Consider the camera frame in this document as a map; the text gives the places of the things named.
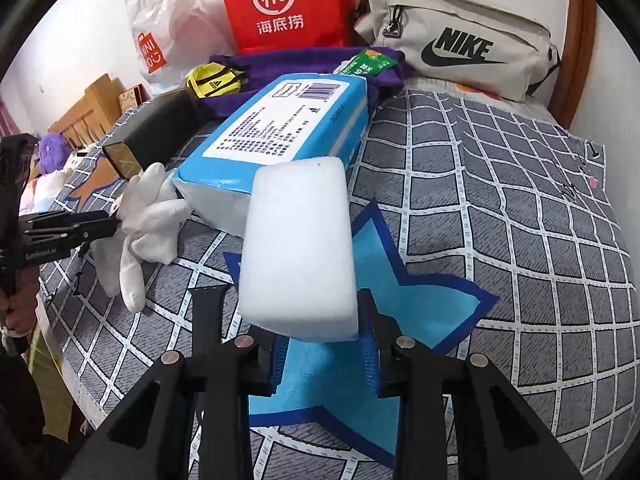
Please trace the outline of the person's left hand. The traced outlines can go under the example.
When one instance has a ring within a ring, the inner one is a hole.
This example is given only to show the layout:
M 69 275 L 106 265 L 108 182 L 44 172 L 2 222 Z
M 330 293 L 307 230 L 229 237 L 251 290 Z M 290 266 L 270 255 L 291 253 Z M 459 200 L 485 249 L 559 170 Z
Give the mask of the person's left hand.
M 28 335 L 36 322 L 39 269 L 36 266 L 16 274 L 16 293 L 1 292 L 1 311 L 6 312 L 6 326 L 21 336 Z

